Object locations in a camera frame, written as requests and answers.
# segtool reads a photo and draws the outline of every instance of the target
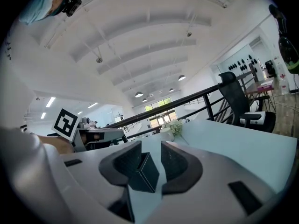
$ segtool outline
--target window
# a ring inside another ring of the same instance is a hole
[[[153,107],[151,105],[145,106],[145,111],[150,111],[153,109]]]
[[[158,102],[152,103],[151,105],[147,105],[144,108],[145,108],[145,111],[149,111],[149,110],[155,109],[157,107],[163,106],[165,104],[168,104],[170,102],[171,102],[171,99],[166,98],[166,99],[160,100]]]

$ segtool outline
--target handrail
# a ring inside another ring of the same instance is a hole
[[[244,85],[242,85],[242,87],[243,86],[245,86],[245,85],[247,85],[250,81],[252,81],[254,79],[254,77],[252,77],[249,81],[247,81],[246,83],[244,83]]]
[[[247,75],[250,75],[250,74],[253,74],[253,76],[254,76],[254,72],[253,71],[249,71],[249,72],[247,72],[245,74],[242,74],[242,75],[236,77],[236,80],[240,80],[241,79],[242,83],[244,83],[243,82],[243,78],[245,78]],[[214,85],[214,86],[209,87],[209,88],[207,88],[205,90],[202,90],[202,91],[199,91],[197,93],[191,94],[189,96],[183,97],[181,99],[172,101],[172,102],[170,102],[170,103],[168,103],[166,105],[154,108],[154,109],[152,109],[150,111],[147,111],[147,112],[144,112],[144,113],[141,113],[141,114],[137,114],[137,115],[135,115],[133,117],[130,117],[128,119],[125,119],[125,120],[119,121],[117,123],[111,124],[109,126],[106,126],[106,128],[124,127],[124,126],[127,126],[129,124],[135,123],[137,121],[140,121],[140,120],[143,120],[143,119],[155,116],[157,114],[161,114],[164,111],[171,110],[171,109],[173,109],[175,107],[178,107],[180,105],[186,104],[186,103],[188,103],[188,102],[190,102],[192,100],[198,99],[200,97],[202,97],[204,99],[204,102],[205,102],[206,105],[204,107],[202,107],[202,108],[200,108],[200,109],[192,112],[192,113],[189,113],[189,114],[186,114],[186,115],[184,115],[182,117],[179,117],[178,120],[185,119],[185,118],[187,118],[189,116],[192,116],[194,114],[197,114],[197,113],[199,113],[199,112],[207,109],[207,113],[208,113],[208,116],[209,116],[209,118],[207,118],[207,120],[215,121],[214,117],[216,117],[216,121],[224,123],[225,121],[227,121],[233,115],[233,113],[231,113],[228,117],[226,117],[224,119],[225,114],[226,114],[228,108],[230,107],[229,104],[228,104],[228,102],[224,99],[224,97],[221,97],[220,99],[218,99],[218,100],[216,100],[216,101],[214,101],[212,103],[209,102],[208,95],[210,93],[216,91],[216,90],[218,90],[218,85]],[[220,108],[220,110],[216,114],[213,114],[213,110],[212,110],[211,106],[214,105],[214,104],[216,104],[216,103],[218,103],[218,102],[220,102],[220,101],[222,101],[222,100],[223,100],[222,104],[225,104],[224,108],[222,106]],[[133,137],[145,134],[145,133],[149,133],[149,132],[152,132],[152,131],[156,131],[157,133],[159,133],[160,132],[160,128],[161,128],[161,126],[158,126],[158,127],[152,128],[152,129],[148,129],[148,130],[142,131],[140,133],[136,133],[134,135],[130,135],[127,138],[130,139],[130,138],[133,138]]]
[[[221,123],[224,123],[225,121],[227,121],[234,113],[231,113],[229,116],[227,116],[223,121],[221,121]]]
[[[223,97],[223,102],[222,102],[219,110],[222,110],[223,106],[225,107],[225,103],[226,103],[226,99],[224,99],[224,97]],[[219,122],[220,117],[221,117],[221,114],[216,117],[216,122]]]
[[[128,119],[125,119],[125,120],[119,121],[117,123],[108,125],[105,128],[120,128],[120,127],[129,125],[131,123],[135,123],[137,121],[149,118],[149,117],[154,116],[156,114],[160,114],[160,113],[162,113],[162,112],[164,112],[166,110],[170,110],[170,109],[173,109],[173,108],[178,107],[180,105],[183,105],[183,104],[185,104],[185,103],[187,103],[189,101],[192,101],[194,99],[197,99],[199,97],[203,97],[204,95],[206,95],[208,93],[212,93],[212,92],[214,92],[216,90],[218,90],[218,85],[214,85],[214,86],[209,87],[209,88],[207,88],[205,90],[202,90],[202,91],[199,91],[197,93],[191,94],[189,96],[183,97],[181,99],[172,101],[172,102],[170,102],[170,103],[168,103],[166,105],[154,108],[154,109],[152,109],[150,111],[146,111],[144,113],[137,114],[137,115],[135,115],[133,117],[130,117]]]

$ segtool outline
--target person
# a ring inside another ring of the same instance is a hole
[[[69,0],[31,0],[20,13],[19,21],[27,25],[61,13]]]

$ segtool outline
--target flower bouquet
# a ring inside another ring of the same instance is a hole
[[[164,128],[170,128],[170,131],[173,133],[173,135],[178,135],[182,133],[183,124],[181,120],[173,119],[170,122],[165,123],[162,125],[162,129]]]

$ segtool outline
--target chair armrest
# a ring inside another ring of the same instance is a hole
[[[260,114],[242,114],[240,115],[240,119],[244,120],[258,120],[262,117]]]

